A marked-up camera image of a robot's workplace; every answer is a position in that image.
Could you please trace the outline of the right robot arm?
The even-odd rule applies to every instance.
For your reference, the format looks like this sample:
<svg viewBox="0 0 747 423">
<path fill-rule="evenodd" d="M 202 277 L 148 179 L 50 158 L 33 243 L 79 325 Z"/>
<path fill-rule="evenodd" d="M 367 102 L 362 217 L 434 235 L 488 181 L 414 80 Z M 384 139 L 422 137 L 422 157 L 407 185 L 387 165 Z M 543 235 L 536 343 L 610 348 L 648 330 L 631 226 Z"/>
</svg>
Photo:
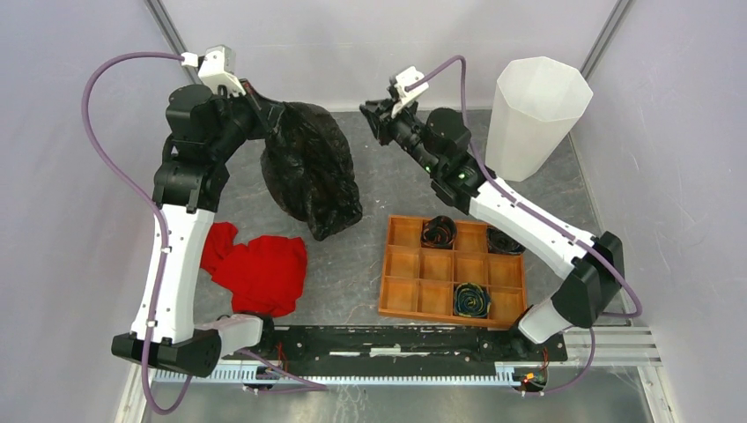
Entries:
<svg viewBox="0 0 747 423">
<path fill-rule="evenodd" d="M 570 327 L 590 328 L 621 289 L 621 240 L 610 232 L 593 235 L 568 225 L 522 197 L 468 150 L 470 130 L 451 108 L 433 110 L 426 121 L 411 105 L 396 113 L 395 101 L 367 100 L 359 110 L 382 145 L 399 145 L 431 179 L 446 205 L 494 226 L 549 265 L 563 282 L 548 299 L 514 323 L 511 353 L 530 360 L 544 342 Z"/>
</svg>

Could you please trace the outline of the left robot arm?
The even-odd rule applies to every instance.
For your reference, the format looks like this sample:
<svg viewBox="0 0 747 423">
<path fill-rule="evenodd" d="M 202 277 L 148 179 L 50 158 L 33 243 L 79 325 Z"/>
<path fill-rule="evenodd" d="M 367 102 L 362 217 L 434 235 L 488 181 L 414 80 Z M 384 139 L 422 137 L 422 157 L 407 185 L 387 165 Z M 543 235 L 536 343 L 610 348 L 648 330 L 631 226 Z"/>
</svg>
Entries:
<svg viewBox="0 0 747 423">
<path fill-rule="evenodd" d="M 169 96 L 170 134 L 151 199 L 156 207 L 152 259 L 141 305 L 128 332 L 114 336 L 114 356 L 145 367 L 207 377 L 241 348 L 266 359 L 277 336 L 261 317 L 239 313 L 196 324 L 196 281 L 207 235 L 230 175 L 230 157 L 248 140 L 277 131 L 283 106 L 241 80 L 239 93 L 187 85 Z"/>
</svg>

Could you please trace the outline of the black trash bag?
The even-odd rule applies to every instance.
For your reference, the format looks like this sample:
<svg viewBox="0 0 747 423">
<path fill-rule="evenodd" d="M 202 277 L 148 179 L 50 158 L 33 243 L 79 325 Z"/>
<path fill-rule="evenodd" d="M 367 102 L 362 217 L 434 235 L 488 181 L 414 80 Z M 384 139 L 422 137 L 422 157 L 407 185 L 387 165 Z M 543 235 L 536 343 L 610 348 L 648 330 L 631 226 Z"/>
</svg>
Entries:
<svg viewBox="0 0 747 423">
<path fill-rule="evenodd" d="M 327 109 L 305 102 L 283 106 L 265 138 L 263 179 L 278 207 L 323 241 L 362 219 L 350 144 Z"/>
</svg>

